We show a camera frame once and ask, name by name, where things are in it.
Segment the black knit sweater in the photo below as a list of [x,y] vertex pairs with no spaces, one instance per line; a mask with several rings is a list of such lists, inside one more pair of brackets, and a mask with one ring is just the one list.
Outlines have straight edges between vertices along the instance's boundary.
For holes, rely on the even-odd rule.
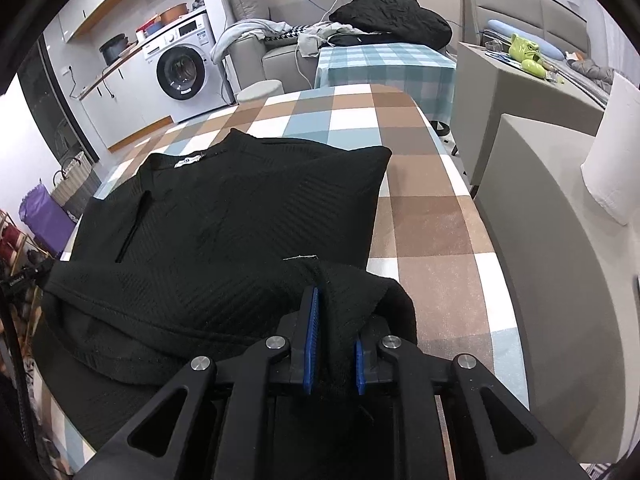
[[194,356],[239,356],[320,292],[312,390],[351,394],[369,318],[416,339],[402,287],[367,270],[384,146],[345,151],[231,129],[183,157],[154,154],[79,223],[44,285],[32,351],[99,448]]

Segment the white grey clothes pile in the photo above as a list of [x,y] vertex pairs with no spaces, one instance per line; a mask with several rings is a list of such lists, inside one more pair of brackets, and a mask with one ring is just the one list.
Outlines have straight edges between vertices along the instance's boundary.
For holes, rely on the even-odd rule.
[[287,22],[274,22],[263,18],[248,18],[227,27],[210,51],[210,58],[219,63],[235,41],[242,37],[254,36],[258,40],[275,41],[294,40],[298,52],[303,58],[316,58],[322,46],[331,43],[338,34],[362,34],[362,30],[337,22],[318,22],[311,25],[292,26]]

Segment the wooden shoe rack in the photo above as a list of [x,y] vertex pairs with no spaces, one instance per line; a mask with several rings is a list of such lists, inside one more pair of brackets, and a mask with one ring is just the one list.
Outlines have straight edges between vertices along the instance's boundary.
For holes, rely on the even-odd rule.
[[[21,231],[7,212],[1,211],[1,281],[5,282],[27,268],[34,268],[47,257],[50,254],[30,235]],[[36,285],[29,285],[24,292],[18,294],[14,309],[21,320],[27,321],[30,318],[38,295]]]

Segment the purple bag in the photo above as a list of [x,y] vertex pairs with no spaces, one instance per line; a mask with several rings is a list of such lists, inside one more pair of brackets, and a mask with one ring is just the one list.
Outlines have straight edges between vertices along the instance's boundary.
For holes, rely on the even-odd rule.
[[75,223],[41,182],[23,197],[18,215],[51,254],[62,254]]

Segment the woven laundry basket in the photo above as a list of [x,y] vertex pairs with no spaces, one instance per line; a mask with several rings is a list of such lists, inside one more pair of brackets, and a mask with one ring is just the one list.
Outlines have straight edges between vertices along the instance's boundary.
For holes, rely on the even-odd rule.
[[101,183],[86,154],[80,152],[54,174],[51,196],[70,218],[77,221]]

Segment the plaid checkered tablecloth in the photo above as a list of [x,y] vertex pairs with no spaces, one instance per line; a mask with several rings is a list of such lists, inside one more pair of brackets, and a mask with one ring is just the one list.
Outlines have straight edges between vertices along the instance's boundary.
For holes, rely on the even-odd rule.
[[138,142],[107,175],[100,195],[131,179],[149,156],[204,150],[231,128],[334,148],[389,148],[393,155],[380,189],[369,271],[394,278],[408,292],[424,351],[444,358],[472,353],[518,400],[527,400],[520,334],[494,246],[454,160],[404,92],[350,84],[192,119]]

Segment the black cooking pot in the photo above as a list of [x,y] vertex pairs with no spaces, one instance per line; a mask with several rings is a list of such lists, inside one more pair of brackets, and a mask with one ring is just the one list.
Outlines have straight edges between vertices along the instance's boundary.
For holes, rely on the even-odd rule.
[[104,44],[99,47],[99,52],[102,54],[105,64],[107,66],[112,65],[118,59],[119,55],[126,50],[128,44],[128,37],[123,32],[104,42]]

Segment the white front-load washing machine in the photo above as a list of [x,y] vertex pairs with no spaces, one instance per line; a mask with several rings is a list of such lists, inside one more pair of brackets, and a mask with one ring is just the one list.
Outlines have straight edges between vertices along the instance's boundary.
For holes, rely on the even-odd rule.
[[234,103],[224,66],[210,58],[215,36],[204,10],[156,32],[142,47],[156,108],[178,124]]

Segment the grey sofa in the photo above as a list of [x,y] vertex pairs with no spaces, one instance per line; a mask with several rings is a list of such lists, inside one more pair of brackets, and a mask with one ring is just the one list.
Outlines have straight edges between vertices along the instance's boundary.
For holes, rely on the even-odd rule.
[[[292,26],[311,25],[322,12],[311,10],[307,1],[270,6],[268,0],[230,0],[235,21],[243,18],[268,18]],[[258,40],[242,37],[229,48],[230,62],[241,90],[256,82],[277,79],[285,93],[311,89],[317,69],[316,58],[303,58],[294,40]]]

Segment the blue plaid side table cloth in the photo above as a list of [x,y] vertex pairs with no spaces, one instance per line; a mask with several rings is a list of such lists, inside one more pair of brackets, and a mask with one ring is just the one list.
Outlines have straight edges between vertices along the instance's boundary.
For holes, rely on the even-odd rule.
[[397,88],[419,105],[426,118],[448,125],[454,104],[457,64],[420,44],[364,44],[320,50],[317,88],[382,84]]

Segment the white paper towel roll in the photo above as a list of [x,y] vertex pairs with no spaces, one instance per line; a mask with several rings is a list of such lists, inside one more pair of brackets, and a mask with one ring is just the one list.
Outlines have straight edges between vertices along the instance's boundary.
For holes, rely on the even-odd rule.
[[639,89],[615,73],[597,135],[580,167],[592,198],[621,226],[639,209],[639,102]]

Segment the black quilted jacket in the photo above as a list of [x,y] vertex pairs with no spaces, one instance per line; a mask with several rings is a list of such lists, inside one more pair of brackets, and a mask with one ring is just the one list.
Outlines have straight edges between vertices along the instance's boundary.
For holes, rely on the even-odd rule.
[[329,20],[433,50],[442,50],[452,39],[449,23],[416,0],[352,0],[333,11]]

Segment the green toy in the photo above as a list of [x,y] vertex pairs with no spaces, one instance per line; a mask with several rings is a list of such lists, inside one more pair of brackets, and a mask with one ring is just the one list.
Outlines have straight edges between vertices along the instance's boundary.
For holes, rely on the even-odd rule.
[[539,79],[547,78],[547,71],[539,62],[539,46],[535,41],[513,34],[508,55],[512,60],[520,63],[525,73]]

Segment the grey bed headboard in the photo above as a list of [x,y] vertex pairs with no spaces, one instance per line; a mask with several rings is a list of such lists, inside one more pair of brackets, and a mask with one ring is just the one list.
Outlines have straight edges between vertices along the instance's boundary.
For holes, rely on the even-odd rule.
[[587,22],[555,0],[461,0],[461,41],[480,44],[490,20],[528,32],[559,50],[591,54]]

